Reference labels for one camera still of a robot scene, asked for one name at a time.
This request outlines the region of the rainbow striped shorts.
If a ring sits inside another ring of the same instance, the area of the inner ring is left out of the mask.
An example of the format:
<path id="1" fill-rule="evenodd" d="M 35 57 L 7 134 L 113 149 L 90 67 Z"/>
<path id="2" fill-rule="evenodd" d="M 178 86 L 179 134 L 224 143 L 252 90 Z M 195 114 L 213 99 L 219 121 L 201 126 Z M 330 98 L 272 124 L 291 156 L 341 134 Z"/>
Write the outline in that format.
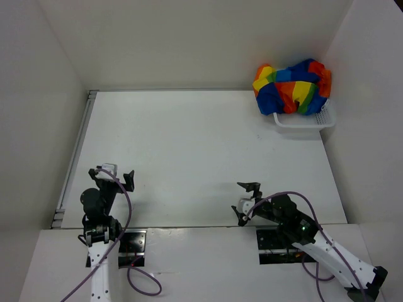
<path id="1" fill-rule="evenodd" d="M 331 86 L 331 71 L 314 59 L 282 70 L 263 64 L 253 81 L 258 108 L 265 116 L 320 113 L 330 97 Z"/>

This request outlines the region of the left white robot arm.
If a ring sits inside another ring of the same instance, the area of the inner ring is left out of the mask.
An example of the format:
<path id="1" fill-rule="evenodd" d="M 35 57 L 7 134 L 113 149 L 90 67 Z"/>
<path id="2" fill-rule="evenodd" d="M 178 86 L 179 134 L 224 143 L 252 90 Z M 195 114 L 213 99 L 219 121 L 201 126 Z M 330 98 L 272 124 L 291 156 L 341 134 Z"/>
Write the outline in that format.
<path id="1" fill-rule="evenodd" d="M 122 301 L 118 280 L 118 251 L 125 246 L 125 231 L 132 217 L 128 193 L 134 191 L 134 171 L 117 178 L 116 164 L 102 164 L 89 170 L 95 188 L 86 189 L 80 196 L 84 210 L 82 221 L 84 241 L 88 247 L 91 268 L 91 301 Z M 125 195 L 128 218 L 124 225 L 110 215 L 117 194 Z"/>

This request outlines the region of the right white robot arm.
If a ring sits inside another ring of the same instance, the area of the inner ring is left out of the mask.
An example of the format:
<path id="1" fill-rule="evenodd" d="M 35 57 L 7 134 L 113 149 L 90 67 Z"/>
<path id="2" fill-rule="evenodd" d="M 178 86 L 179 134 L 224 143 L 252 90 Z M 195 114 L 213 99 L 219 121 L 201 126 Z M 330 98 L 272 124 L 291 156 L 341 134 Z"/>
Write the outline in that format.
<path id="1" fill-rule="evenodd" d="M 263 197 L 258 182 L 238 182 L 238 186 L 251 193 L 233 206 L 238 225 L 248 224 L 260 217 L 277 224 L 276 240 L 289 250 L 293 247 L 316 261 L 315 279 L 317 292 L 324 301 L 320 282 L 337 279 L 351 301 L 375 301 L 387 277 L 382 266 L 373 266 L 361 260 L 337 243 L 319 224 L 311 202 L 301 193 L 283 191 Z"/>

